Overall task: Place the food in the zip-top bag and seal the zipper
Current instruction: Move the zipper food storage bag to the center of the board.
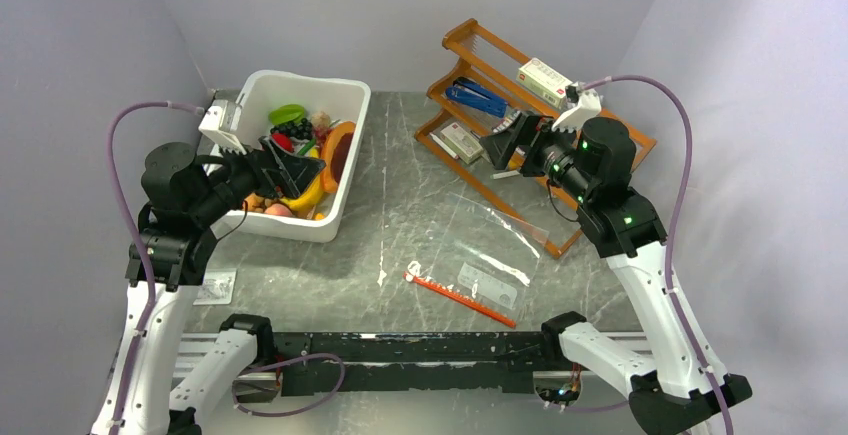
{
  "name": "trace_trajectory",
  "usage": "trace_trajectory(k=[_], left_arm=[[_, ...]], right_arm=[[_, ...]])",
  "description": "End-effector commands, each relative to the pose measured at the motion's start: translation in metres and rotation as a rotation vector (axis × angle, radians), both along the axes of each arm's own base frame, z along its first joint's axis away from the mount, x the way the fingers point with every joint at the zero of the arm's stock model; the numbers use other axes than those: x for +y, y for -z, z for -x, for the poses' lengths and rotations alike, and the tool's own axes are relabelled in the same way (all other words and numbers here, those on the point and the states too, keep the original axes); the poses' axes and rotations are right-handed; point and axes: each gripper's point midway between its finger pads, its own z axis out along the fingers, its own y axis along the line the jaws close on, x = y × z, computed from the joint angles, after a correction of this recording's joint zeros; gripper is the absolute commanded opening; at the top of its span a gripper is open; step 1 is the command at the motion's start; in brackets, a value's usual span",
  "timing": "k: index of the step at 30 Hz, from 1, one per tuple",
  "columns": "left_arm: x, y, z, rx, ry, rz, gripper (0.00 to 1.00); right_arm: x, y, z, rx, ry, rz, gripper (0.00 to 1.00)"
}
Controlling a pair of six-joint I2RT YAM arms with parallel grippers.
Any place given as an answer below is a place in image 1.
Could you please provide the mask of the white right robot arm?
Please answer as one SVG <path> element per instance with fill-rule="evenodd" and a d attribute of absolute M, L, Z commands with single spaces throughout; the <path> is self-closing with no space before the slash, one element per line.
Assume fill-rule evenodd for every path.
<path fill-rule="evenodd" d="M 575 312 L 544 323 L 539 353 L 550 368 L 573 362 L 619 392 L 648 434 L 678 434 L 751 398 L 700 330 L 669 258 L 671 238 L 653 204 L 630 184 L 636 146 L 627 126 L 594 117 L 558 131 L 534 113 L 504 121 L 481 146 L 506 168 L 516 151 L 525 177 L 543 177 L 576 201 L 576 220 L 623 286 L 650 346 L 642 356 Z"/>

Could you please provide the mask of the clear zip bag orange zipper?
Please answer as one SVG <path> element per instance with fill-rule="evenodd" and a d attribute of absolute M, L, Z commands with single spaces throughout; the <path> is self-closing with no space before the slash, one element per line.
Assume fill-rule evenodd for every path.
<path fill-rule="evenodd" d="M 403 279 L 515 329 L 548 232 L 459 194 L 447 203 L 450 216 L 416 235 Z"/>

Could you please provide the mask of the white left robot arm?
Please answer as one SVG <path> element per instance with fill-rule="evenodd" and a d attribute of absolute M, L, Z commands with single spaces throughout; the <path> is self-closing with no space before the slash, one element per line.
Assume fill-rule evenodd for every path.
<path fill-rule="evenodd" d="M 95 434 L 197 434 L 217 396 L 242 371 L 278 357 L 269 319 L 237 314 L 180 385 L 172 384 L 187 315 L 217 245 L 213 225 L 251 195 L 294 197 L 325 169 L 263 138 L 256 149 L 199 155 L 172 142 L 150 152 L 147 195 L 130 226 L 127 313 L 115 372 L 92 426 Z"/>

